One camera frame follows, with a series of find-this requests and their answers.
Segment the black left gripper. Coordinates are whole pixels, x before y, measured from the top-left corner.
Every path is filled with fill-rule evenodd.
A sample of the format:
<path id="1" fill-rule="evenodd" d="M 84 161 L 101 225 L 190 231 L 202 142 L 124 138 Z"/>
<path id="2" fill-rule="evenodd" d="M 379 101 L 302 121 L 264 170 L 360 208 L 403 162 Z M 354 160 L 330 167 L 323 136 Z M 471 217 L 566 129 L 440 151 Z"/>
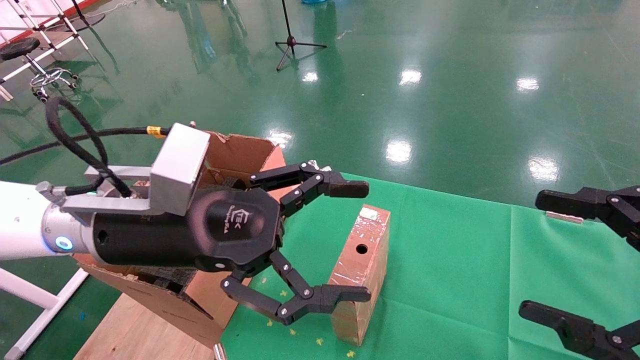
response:
<path id="1" fill-rule="evenodd" d="M 262 189 L 199 190 L 186 214 L 98 213 L 93 220 L 96 255 L 105 264 L 232 271 L 221 281 L 240 305 L 285 326 L 309 313 L 332 314 L 342 302 L 371 300 L 367 287 L 310 286 L 277 249 L 282 245 L 281 205 Z M 269 266 L 294 296 L 278 300 L 242 281 Z"/>

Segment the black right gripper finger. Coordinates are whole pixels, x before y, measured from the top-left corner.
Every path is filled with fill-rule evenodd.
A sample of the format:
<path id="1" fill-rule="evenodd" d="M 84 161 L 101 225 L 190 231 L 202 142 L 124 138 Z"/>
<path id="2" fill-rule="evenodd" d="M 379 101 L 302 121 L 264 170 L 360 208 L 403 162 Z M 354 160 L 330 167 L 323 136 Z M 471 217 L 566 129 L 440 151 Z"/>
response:
<path id="1" fill-rule="evenodd" d="M 640 188 L 618 190 L 583 187 L 576 193 L 544 189 L 535 199 L 537 209 L 582 219 L 600 220 L 635 250 L 640 250 Z"/>
<path id="2" fill-rule="evenodd" d="M 521 318 L 554 330 L 563 347 L 592 360 L 638 360 L 640 321 L 607 330 L 587 317 L 556 309 L 537 301 L 519 305 Z"/>

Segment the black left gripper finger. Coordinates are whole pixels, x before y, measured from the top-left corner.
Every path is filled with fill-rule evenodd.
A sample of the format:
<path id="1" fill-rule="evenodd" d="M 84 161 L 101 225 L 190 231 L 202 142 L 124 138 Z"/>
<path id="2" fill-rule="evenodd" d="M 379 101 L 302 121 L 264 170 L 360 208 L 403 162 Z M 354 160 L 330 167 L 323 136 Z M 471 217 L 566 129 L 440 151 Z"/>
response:
<path id="1" fill-rule="evenodd" d="M 370 184 L 363 180 L 347 180 L 342 173 L 320 170 L 308 162 L 290 164 L 249 176 L 252 189 L 266 192 L 293 187 L 279 198 L 280 213 L 290 217 L 313 202 L 318 196 L 363 199 L 370 193 Z"/>

